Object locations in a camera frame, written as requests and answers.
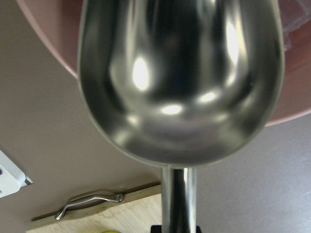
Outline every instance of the wooden board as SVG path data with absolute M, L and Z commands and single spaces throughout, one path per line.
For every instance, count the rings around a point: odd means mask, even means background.
M 60 221 L 54 216 L 34 221 L 26 233 L 150 233 L 156 224 L 161 224 L 160 185 L 125 194 L 120 204 L 104 202 L 68 211 Z

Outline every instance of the stainless steel scoop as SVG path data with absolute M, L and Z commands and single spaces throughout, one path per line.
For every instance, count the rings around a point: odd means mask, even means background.
M 280 92 L 276 0 L 89 0 L 79 81 L 107 140 L 163 167 L 163 233 L 195 232 L 196 170 L 245 145 Z

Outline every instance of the metal handle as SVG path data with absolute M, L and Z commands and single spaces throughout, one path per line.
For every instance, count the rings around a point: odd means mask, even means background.
M 162 168 L 162 233 L 196 233 L 196 168 Z
M 113 195 L 100 195 L 100 194 L 95 194 L 95 195 L 90 195 L 87 197 L 79 198 L 77 200 L 71 201 L 67 203 L 64 207 L 60 209 L 60 211 L 55 215 L 55 220 L 60 220 L 62 219 L 65 214 L 66 210 L 70 207 L 76 206 L 76 205 L 81 205 L 88 203 L 93 200 L 105 200 L 105 201 L 110 201 L 114 203 L 120 203 L 121 201 L 124 200 L 124 195 L 121 193 L 118 194 L 113 194 Z

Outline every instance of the clear plastic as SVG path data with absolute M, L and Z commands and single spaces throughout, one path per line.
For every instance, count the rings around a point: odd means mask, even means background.
M 289 33 L 311 20 L 311 0 L 278 0 L 285 50 L 292 48 Z

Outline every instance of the metal drawer handle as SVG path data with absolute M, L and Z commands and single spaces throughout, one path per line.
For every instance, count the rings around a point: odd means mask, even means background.
M 85 204 L 85 203 L 93 201 L 93 200 L 105 200 L 105 201 L 110 201 L 110 202 L 114 202 L 114 203 L 120 203 L 121 201 L 124 200 L 124 195 L 121 193 L 113 194 L 113 195 L 95 194 L 95 195 L 90 195 L 87 197 L 79 198 L 77 200 L 74 200 L 74 201 L 67 203 L 64 207 L 62 207 L 60 209 L 60 211 L 55 215 L 55 220 L 62 219 L 65 216 L 66 210 L 68 208 L 76 206 L 76 205 Z

